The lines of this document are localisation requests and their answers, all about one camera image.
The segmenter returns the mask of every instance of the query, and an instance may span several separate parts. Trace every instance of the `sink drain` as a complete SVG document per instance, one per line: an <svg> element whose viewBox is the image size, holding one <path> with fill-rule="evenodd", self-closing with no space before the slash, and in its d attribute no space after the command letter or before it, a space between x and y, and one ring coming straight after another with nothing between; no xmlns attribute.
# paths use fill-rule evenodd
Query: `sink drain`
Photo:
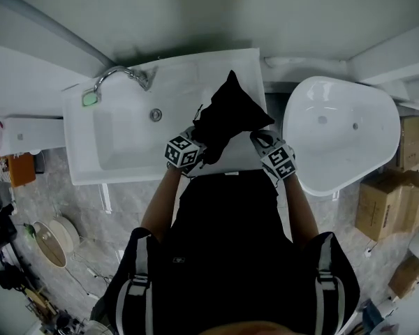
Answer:
<svg viewBox="0 0 419 335"><path fill-rule="evenodd" d="M159 121L161 119L161 117L163 116L163 114L161 113L161 110L158 108L154 108L153 110L151 110L151 112L149 113L149 118L152 121Z"/></svg>

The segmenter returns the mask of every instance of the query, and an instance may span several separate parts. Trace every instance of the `glove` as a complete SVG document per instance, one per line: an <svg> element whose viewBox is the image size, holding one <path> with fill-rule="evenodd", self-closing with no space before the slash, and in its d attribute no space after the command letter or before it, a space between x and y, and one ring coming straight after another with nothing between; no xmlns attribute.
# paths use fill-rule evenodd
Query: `glove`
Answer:
<svg viewBox="0 0 419 335"><path fill-rule="evenodd" d="M285 179L296 171L293 149L274 131L253 131L250 140L263 167L277 179Z"/></svg>
<svg viewBox="0 0 419 335"><path fill-rule="evenodd" d="M203 143L196 142L192 138L191 133L194 129L195 126L190 126L166 144L165 157L168 162L176 168L184 168L186 173L202 160L206 149Z"/></svg>

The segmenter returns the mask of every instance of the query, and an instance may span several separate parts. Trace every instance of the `cardboard box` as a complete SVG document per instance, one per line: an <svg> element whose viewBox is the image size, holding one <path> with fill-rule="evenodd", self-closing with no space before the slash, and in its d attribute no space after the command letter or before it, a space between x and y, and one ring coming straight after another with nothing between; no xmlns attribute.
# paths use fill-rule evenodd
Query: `cardboard box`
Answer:
<svg viewBox="0 0 419 335"><path fill-rule="evenodd" d="M419 117L400 119L399 148L387 166L401 172L419 166Z"/></svg>
<svg viewBox="0 0 419 335"><path fill-rule="evenodd" d="M419 172L387 170L360 184L355 226L379 241L419 228Z"/></svg>
<svg viewBox="0 0 419 335"><path fill-rule="evenodd" d="M401 299L410 295L417 284L419 284L419 259L412 255L397 267L388 285Z"/></svg>

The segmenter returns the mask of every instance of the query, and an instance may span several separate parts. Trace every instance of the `black cloth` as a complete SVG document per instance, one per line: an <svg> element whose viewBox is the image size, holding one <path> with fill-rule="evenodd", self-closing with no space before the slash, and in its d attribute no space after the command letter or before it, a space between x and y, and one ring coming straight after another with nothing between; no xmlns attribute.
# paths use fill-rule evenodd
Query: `black cloth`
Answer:
<svg viewBox="0 0 419 335"><path fill-rule="evenodd" d="M273 124L262 108L244 92L231 71L225 83L211 98L211 105L194 121L192 138L207 147L203 163L214 164L230 139L242 131L257 131Z"/></svg>
<svg viewBox="0 0 419 335"><path fill-rule="evenodd" d="M119 289L135 269L137 240L149 234L142 228L133 231L104 296L112 324ZM154 333L195 335L219 325L263 320L313 334L315 260L328 235L320 234L300 252L284 234L277 192L262 170L193 179L164 242L148 239ZM343 269L339 277L349 317L358 285L335 242L332 263ZM144 321L143 302L125 305L125 329L144 334Z"/></svg>

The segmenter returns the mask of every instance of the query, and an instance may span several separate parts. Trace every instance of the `marble floor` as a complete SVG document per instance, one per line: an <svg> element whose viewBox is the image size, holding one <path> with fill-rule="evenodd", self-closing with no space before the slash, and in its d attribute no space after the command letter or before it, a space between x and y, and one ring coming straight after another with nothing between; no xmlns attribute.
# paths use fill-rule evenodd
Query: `marble floor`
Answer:
<svg viewBox="0 0 419 335"><path fill-rule="evenodd" d="M13 221L15 224L48 222L61 214L78 229L81 244L68 259L70 273L48 264L21 226L17 226L15 247L31 264L41 285L46 285L47 295L57 307L77 318L88 318L96 300L85 291L100 297L106 284L102 278L94 278L87 268L103 276L115 273L119 264L117 251L124 250L132 229L139 226L159 181L108 184L112 206L112 213L108 214L103 210L97 185L71 184L65 149L44 151L44 156L45 173L38 174L35 182L14 189L18 213ZM182 178L177 199L187 184L188 180ZM281 221L287 237L291 237L284 185L279 183L277 190ZM359 181L334 195L322 198L307 195L307 198L319 230L335 232L356 272L362 299L371 297L379 304L387 297L386 285L392 273L407 254L411 234L394 234L377 244L370 241L354 228L358 192ZM370 257L365 256L367 247L374 247Z"/></svg>

